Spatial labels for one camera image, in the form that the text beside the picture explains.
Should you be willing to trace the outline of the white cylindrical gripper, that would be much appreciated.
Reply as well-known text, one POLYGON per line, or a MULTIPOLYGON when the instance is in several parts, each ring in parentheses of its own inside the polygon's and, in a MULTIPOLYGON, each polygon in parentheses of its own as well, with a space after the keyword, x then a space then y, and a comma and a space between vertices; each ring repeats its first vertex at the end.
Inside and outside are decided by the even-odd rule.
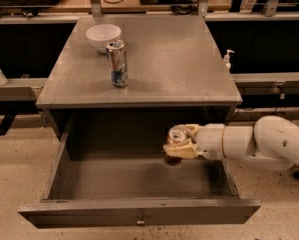
POLYGON ((165 144, 163 149, 170 157, 195 159, 199 155, 207 160, 221 160, 224 129, 223 124, 207 124, 203 127, 198 124, 185 124, 185 132, 190 140, 165 144))

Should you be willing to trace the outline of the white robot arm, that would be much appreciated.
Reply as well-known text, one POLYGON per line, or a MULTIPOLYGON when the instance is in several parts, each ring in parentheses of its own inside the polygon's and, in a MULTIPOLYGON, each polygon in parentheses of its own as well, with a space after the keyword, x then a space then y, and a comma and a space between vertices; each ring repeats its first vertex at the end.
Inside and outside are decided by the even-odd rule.
POLYGON ((299 166, 299 126, 273 115, 252 126, 176 125, 163 149, 170 158, 238 159, 258 169, 283 171, 299 166))

